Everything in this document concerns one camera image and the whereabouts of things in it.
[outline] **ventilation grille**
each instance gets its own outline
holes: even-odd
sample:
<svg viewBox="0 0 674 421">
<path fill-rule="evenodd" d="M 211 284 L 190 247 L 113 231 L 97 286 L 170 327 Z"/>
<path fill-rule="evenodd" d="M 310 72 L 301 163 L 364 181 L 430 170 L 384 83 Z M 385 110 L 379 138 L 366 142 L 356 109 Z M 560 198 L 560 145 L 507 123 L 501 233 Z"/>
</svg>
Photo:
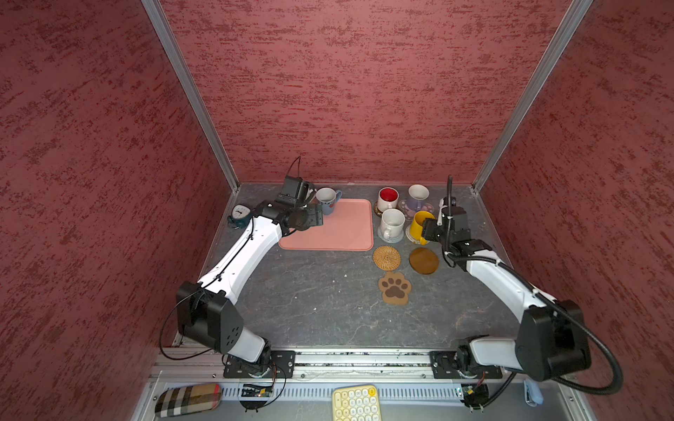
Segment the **ventilation grille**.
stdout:
<svg viewBox="0 0 674 421">
<path fill-rule="evenodd" d="M 279 401 L 332 401 L 332 391 L 349 385 L 344 383 L 286 384 Z M 379 398 L 384 402 L 435 402 L 453 404 L 461 400 L 459 385 L 406 385 L 396 383 L 376 383 Z M 272 397 L 281 391 L 283 384 L 277 382 Z M 222 388 L 222 400 L 236 401 L 241 396 L 240 387 Z M 245 400 L 267 400 L 265 397 L 246 397 Z"/>
</svg>

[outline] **yellow mug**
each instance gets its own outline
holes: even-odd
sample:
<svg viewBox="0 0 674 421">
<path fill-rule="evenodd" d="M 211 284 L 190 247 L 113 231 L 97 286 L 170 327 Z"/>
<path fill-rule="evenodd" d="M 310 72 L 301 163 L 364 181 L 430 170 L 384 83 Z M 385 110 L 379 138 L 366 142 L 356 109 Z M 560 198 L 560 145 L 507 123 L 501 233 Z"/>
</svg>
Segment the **yellow mug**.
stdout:
<svg viewBox="0 0 674 421">
<path fill-rule="evenodd" d="M 423 222 L 427 218 L 435 219 L 435 216 L 431 212 L 419 211 L 415 213 L 415 218 L 412 220 L 412 225 L 410 226 L 410 235 L 424 246 L 428 244 L 428 241 L 421 236 L 421 231 L 423 230 Z"/>
</svg>

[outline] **cork coaster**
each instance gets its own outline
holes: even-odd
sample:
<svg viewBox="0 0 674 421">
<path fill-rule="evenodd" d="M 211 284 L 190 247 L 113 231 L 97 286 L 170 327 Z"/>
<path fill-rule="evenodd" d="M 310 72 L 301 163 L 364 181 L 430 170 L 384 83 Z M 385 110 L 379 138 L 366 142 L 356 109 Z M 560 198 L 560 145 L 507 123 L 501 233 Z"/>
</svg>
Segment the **cork coaster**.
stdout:
<svg viewBox="0 0 674 421">
<path fill-rule="evenodd" d="M 372 259 L 383 270 L 396 270 L 400 266 L 400 253 L 391 246 L 378 247 Z"/>
<path fill-rule="evenodd" d="M 439 260 L 432 250 L 419 247 L 410 253 L 410 266 L 422 275 L 430 275 L 437 270 Z"/>
<path fill-rule="evenodd" d="M 385 303 L 404 306 L 410 299 L 412 284 L 405 279 L 402 272 L 387 271 L 379 280 L 379 290 Z"/>
</svg>

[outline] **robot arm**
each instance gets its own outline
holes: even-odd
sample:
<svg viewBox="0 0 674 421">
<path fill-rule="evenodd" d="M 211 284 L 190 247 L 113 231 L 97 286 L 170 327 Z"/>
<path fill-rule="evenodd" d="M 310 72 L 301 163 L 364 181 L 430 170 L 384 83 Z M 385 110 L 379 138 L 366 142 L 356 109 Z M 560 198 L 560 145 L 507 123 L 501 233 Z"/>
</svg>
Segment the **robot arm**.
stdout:
<svg viewBox="0 0 674 421">
<path fill-rule="evenodd" d="M 250 363 L 252 373 L 266 371 L 269 343 L 243 326 L 235 304 L 253 270 L 283 236 L 323 224 L 320 208 L 308 204 L 314 194 L 312 184 L 286 176 L 281 194 L 252 211 L 248 226 L 220 262 L 197 284 L 183 283 L 176 295 L 182 335 Z"/>
<path fill-rule="evenodd" d="M 246 281 L 265 254 L 282 238 L 281 227 L 273 220 L 255 216 L 229 252 L 199 283 L 206 290 L 225 292 L 225 298 L 236 304 Z"/>
<path fill-rule="evenodd" d="M 466 212 L 448 194 L 440 203 L 438 219 L 426 219 L 422 235 L 442 245 L 445 260 L 480 280 L 505 303 L 520 322 L 515 340 L 472 337 L 459 343 L 454 368 L 473 377 L 488 366 L 505 367 L 536 381 L 554 379 L 585 393 L 608 395 L 620 390 L 622 371 L 608 347 L 584 325 L 580 307 L 571 300 L 558 302 L 519 276 L 499 259 L 489 245 L 471 238 Z M 611 365 L 613 380 L 606 387 L 586 387 L 561 376 L 590 368 L 588 338 Z"/>
</svg>

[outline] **metal mounting plate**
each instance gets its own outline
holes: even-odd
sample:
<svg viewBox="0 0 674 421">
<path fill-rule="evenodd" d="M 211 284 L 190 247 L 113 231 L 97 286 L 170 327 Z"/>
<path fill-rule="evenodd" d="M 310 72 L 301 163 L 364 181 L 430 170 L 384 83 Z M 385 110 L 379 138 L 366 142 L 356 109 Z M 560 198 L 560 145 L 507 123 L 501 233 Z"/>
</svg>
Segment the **metal mounting plate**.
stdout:
<svg viewBox="0 0 674 421">
<path fill-rule="evenodd" d="M 430 351 L 431 368 L 433 369 L 433 378 L 435 379 L 470 379 L 461 375 L 453 366 L 455 351 Z M 499 367 L 488 366 L 484 369 L 485 379 L 502 379 L 503 373 Z"/>
<path fill-rule="evenodd" d="M 276 363 L 277 367 L 283 369 L 287 379 L 291 379 L 293 377 L 293 371 L 295 371 L 295 351 L 272 350 L 272 362 Z M 242 365 L 241 362 L 237 358 L 228 355 L 227 362 L 224 366 L 224 371 L 222 372 L 222 377 L 224 377 L 225 379 L 246 379 L 246 380 L 256 379 L 256 377 L 249 376 L 241 365 Z M 265 375 L 263 375 L 260 378 L 271 379 L 272 371 L 269 370 Z"/>
</svg>

